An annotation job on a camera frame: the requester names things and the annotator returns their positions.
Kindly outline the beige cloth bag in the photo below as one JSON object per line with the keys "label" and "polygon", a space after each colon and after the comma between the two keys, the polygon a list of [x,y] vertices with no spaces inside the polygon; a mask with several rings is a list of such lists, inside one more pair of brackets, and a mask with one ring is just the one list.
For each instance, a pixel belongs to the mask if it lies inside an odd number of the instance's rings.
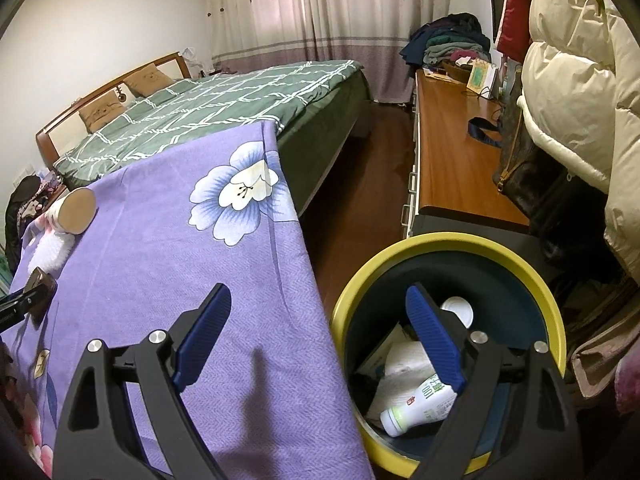
{"label": "beige cloth bag", "polygon": [[570,366],[584,399],[595,398],[612,382],[618,362],[638,338],[639,295],[636,295],[570,356]]}

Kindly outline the green white box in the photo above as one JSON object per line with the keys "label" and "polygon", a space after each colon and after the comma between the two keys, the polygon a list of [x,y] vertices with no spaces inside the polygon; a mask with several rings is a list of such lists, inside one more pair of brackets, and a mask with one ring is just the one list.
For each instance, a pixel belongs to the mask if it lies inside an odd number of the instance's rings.
{"label": "green white box", "polygon": [[472,70],[466,83],[466,88],[484,99],[490,99],[492,90],[494,90],[496,76],[497,67],[494,64],[476,58],[472,63]]}

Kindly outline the yellow rimmed trash bin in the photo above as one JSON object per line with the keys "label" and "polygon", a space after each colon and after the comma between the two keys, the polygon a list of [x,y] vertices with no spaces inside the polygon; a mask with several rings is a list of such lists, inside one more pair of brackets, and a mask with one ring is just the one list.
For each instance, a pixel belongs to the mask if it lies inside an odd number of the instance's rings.
{"label": "yellow rimmed trash bin", "polygon": [[350,279],[333,309],[331,332],[346,375],[364,448],[372,463],[410,477],[437,428],[421,427],[393,439],[368,422],[378,378],[360,368],[397,326],[407,327],[405,296],[420,283],[437,302],[469,301],[473,328],[508,347],[545,341],[566,369],[562,316],[539,273],[516,252],[486,237],[457,232],[421,234],[390,245]]}

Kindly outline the brown pillow left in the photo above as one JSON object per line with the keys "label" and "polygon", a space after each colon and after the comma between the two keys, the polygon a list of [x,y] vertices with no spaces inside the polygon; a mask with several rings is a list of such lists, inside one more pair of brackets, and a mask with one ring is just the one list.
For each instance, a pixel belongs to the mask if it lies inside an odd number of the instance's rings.
{"label": "brown pillow left", "polygon": [[93,134],[125,112],[126,106],[114,91],[110,91],[81,107],[79,116],[88,133]]}

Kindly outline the purple floral tablecloth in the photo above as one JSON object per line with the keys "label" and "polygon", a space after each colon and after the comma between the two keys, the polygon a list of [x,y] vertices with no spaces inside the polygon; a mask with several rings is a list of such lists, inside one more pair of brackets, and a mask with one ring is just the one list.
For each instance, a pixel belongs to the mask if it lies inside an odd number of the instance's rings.
{"label": "purple floral tablecloth", "polygon": [[43,321],[4,333],[9,390],[43,469],[81,353],[166,330],[217,284],[231,312],[183,402],[231,479],[367,479],[272,122],[204,136],[93,185],[96,216]]}

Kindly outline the pink striped curtain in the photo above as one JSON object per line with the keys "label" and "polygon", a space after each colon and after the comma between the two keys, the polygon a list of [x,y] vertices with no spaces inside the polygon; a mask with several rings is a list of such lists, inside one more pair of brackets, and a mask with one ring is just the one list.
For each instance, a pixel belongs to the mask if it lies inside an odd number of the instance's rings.
{"label": "pink striped curtain", "polygon": [[410,99],[400,51],[450,0],[207,0],[218,70],[246,73],[302,61],[355,60],[373,99]]}

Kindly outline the dark clothes on nightstand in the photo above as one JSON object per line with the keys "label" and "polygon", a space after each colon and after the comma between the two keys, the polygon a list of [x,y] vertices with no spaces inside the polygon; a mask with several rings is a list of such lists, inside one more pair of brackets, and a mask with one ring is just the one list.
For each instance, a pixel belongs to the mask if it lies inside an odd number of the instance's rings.
{"label": "dark clothes on nightstand", "polygon": [[4,215],[4,253],[12,275],[21,260],[22,239],[26,228],[60,196],[63,186],[63,180],[55,172],[49,172],[44,178],[30,174],[20,181],[10,195]]}

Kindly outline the white folded tissue pack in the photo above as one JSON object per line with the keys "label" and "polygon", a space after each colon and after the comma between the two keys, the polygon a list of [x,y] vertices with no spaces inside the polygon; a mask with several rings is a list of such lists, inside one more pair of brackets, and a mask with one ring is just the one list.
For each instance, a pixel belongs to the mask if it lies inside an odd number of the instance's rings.
{"label": "white folded tissue pack", "polygon": [[27,272],[40,269],[53,274],[62,270],[76,242],[74,234],[56,231],[45,232],[29,261]]}

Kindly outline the brown pillow right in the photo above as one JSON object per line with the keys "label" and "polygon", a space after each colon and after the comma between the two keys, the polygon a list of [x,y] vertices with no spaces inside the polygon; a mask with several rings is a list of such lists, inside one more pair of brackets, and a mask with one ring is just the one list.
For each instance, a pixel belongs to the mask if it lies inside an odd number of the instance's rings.
{"label": "brown pillow right", "polygon": [[148,64],[124,79],[124,83],[135,96],[148,98],[158,90],[171,86],[175,81],[164,74],[155,64]]}

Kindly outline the cream puffer jacket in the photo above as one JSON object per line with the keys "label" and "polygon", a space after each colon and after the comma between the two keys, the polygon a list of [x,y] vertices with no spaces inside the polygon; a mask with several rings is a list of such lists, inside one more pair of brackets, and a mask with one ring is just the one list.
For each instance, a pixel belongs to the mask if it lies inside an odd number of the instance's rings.
{"label": "cream puffer jacket", "polygon": [[639,276],[639,45],[612,0],[532,0],[518,98],[529,135],[608,196],[603,236]]}

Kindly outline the pile of folded clothes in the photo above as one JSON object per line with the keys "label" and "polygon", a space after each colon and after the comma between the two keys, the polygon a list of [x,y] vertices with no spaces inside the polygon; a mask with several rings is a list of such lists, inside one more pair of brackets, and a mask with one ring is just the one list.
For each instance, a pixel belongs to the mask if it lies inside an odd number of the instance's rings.
{"label": "pile of folded clothes", "polygon": [[473,50],[490,60],[490,40],[474,14],[448,14],[422,25],[410,35],[400,56],[409,66],[435,66],[457,50]]}

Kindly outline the brown plastic food container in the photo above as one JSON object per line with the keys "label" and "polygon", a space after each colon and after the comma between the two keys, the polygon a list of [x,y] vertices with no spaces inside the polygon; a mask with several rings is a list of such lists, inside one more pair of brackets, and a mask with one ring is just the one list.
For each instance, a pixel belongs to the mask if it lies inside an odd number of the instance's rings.
{"label": "brown plastic food container", "polygon": [[39,323],[46,314],[57,289],[55,278],[36,266],[24,287],[26,313],[35,323]]}

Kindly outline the white round lid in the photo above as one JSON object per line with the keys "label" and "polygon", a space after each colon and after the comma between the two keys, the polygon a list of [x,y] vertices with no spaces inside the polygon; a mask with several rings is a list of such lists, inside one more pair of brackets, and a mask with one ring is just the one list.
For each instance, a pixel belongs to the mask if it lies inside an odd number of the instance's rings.
{"label": "white round lid", "polygon": [[442,303],[442,310],[457,315],[465,328],[470,328],[474,321],[474,311],[469,301],[459,296],[447,298]]}

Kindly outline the white plastic bottle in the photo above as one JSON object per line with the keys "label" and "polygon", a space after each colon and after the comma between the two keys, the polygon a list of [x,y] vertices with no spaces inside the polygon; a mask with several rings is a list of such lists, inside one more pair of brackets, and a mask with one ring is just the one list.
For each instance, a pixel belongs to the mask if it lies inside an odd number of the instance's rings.
{"label": "white plastic bottle", "polygon": [[382,411],[380,422],[392,438],[410,429],[445,420],[457,399],[457,393],[434,374],[426,378],[416,391],[392,408]]}

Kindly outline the green plaid bed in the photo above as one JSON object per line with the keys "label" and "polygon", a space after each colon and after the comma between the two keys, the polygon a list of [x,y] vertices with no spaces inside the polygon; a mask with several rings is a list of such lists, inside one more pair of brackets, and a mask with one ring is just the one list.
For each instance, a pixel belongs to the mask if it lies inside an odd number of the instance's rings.
{"label": "green plaid bed", "polygon": [[135,99],[53,167],[70,188],[78,188],[165,148],[266,120],[276,128],[295,208],[304,212],[370,99],[363,68],[354,60],[180,79]]}

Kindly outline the brown pillow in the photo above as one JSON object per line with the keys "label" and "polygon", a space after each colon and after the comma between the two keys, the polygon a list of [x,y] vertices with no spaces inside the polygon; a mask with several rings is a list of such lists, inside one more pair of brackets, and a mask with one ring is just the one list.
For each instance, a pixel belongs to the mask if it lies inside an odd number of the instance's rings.
{"label": "brown pillow", "polygon": [[148,98],[158,90],[171,86],[175,81],[164,74],[155,64],[148,64],[124,79],[124,83],[135,96]]}
{"label": "brown pillow", "polygon": [[126,106],[114,91],[110,91],[81,107],[79,116],[88,133],[93,134],[125,112]]}

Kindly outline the brown patterned handbag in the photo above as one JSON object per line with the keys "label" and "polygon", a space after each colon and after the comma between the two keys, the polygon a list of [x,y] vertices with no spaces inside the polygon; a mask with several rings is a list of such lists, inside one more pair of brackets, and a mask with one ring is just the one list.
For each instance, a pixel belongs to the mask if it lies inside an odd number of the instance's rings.
{"label": "brown patterned handbag", "polygon": [[474,117],[468,122],[471,138],[500,151],[492,176],[498,192],[533,223],[549,217],[601,222],[606,196],[538,148],[516,104],[522,95],[521,74],[516,73],[497,121]]}

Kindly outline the red garment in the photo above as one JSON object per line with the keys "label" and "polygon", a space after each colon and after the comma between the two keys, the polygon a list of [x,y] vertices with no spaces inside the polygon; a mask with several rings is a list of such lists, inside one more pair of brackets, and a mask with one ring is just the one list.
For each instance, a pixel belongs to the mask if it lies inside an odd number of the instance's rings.
{"label": "red garment", "polygon": [[523,63],[530,45],[529,7],[532,0],[503,0],[496,48],[510,60]]}

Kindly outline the floral paper cup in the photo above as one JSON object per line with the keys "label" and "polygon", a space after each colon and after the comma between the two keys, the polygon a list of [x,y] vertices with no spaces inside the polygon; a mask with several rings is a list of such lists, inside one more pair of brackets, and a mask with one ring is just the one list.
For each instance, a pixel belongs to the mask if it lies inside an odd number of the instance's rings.
{"label": "floral paper cup", "polygon": [[40,230],[79,235],[96,216],[96,196],[91,188],[75,188],[56,200],[37,220]]}

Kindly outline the wooden headboard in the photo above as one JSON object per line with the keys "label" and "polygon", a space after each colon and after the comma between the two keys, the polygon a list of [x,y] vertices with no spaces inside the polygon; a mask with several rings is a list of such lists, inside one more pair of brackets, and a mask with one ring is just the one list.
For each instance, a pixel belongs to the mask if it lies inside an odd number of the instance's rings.
{"label": "wooden headboard", "polygon": [[[186,60],[179,52],[166,54],[150,63],[173,80],[191,77]],[[117,96],[122,105],[129,105],[134,102],[136,96],[126,86],[125,81],[132,74],[143,70],[150,63],[146,62],[133,70],[128,70],[127,73],[112,79],[106,84],[102,84],[101,87],[77,99],[36,133],[37,148],[47,168],[52,169],[54,163],[64,153],[74,148],[89,135],[89,131],[80,117],[80,110],[111,91],[114,92],[114,95]]]}

